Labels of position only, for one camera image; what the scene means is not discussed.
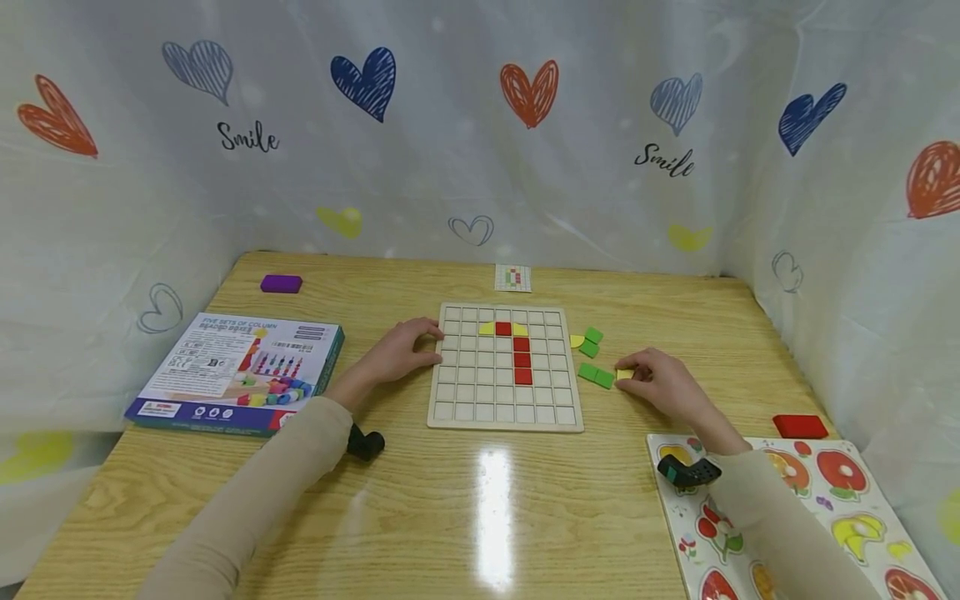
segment red heart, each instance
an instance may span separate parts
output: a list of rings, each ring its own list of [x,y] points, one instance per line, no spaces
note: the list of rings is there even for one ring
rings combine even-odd
[[[933,142],[924,148],[906,177],[907,216],[925,219],[960,208],[960,147]]]
[[[23,104],[16,109],[20,121],[34,135],[58,148],[78,155],[97,157],[97,145],[77,111],[56,84],[37,75],[36,89],[50,110]]]
[[[533,86],[527,74],[520,67],[512,63],[503,65],[500,69],[500,88],[507,104],[514,110],[516,116],[531,129],[546,118],[557,99],[557,86],[560,84],[560,67],[554,60],[548,60],[537,71]]]

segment game box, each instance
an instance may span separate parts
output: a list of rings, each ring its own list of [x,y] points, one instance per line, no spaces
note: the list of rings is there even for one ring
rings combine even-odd
[[[200,313],[125,416],[147,427],[272,436],[326,389],[343,342],[337,324]]]

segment outlined heart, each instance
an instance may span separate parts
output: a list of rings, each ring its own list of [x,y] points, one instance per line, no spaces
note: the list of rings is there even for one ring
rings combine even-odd
[[[344,208],[336,212],[321,206],[317,209],[317,218],[324,225],[350,240],[360,235],[363,229],[363,215],[356,208]]]
[[[924,148],[906,176],[907,216],[926,219],[960,208],[960,147],[946,140]]]
[[[172,287],[155,283],[150,288],[151,310],[144,311],[136,320],[136,328],[144,333],[164,333],[183,321],[183,302]]]
[[[681,252],[696,252],[709,243],[713,228],[691,231],[682,225],[671,225],[666,232],[673,247]]]
[[[160,47],[163,59],[180,81],[210,94],[227,104],[227,88],[233,78],[233,61],[224,47],[215,41],[201,39],[190,46],[190,51],[172,41]]]
[[[804,270],[797,264],[793,254],[786,250],[777,252],[770,266],[783,291],[787,294],[796,294],[804,282]]]
[[[823,123],[846,95],[847,84],[836,84],[827,90],[816,105],[813,104],[813,96],[804,94],[783,109],[778,132],[791,156],[797,155],[806,139],[813,134],[813,130]]]
[[[383,46],[374,48],[363,63],[363,71],[346,57],[333,57],[330,77],[337,89],[356,106],[380,123],[396,85],[394,53]]]
[[[508,62],[500,69],[500,89],[507,104],[520,117],[527,129],[533,129],[546,118],[557,99],[557,88],[560,85],[560,66],[555,60],[548,60],[543,64],[533,85],[527,79],[527,74],[520,67]]]
[[[665,79],[650,94],[650,110],[679,136],[686,122],[693,118],[703,92],[704,78],[700,73],[694,73],[686,84],[679,77]]]
[[[42,75],[36,75],[34,81],[49,110],[31,104],[17,107],[16,115],[24,127],[61,150],[96,158],[98,152],[93,136],[60,88]]]
[[[446,225],[457,237],[476,247],[486,244],[493,235],[493,219],[487,215],[474,217],[469,225],[463,219],[451,217]]]

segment beige sleeve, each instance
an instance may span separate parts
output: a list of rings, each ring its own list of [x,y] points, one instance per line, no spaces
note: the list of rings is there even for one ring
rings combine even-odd
[[[340,461],[352,423],[349,411],[332,400],[307,402],[194,517],[136,597],[230,598],[257,544]]]
[[[790,600],[877,600],[879,595],[830,533],[787,488],[762,450],[710,455],[723,474],[710,485],[717,508],[763,560]]]

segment purple block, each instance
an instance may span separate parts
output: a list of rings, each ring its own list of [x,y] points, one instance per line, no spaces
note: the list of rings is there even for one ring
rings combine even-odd
[[[297,275],[267,275],[260,281],[260,291],[268,294],[296,294],[303,279]]]

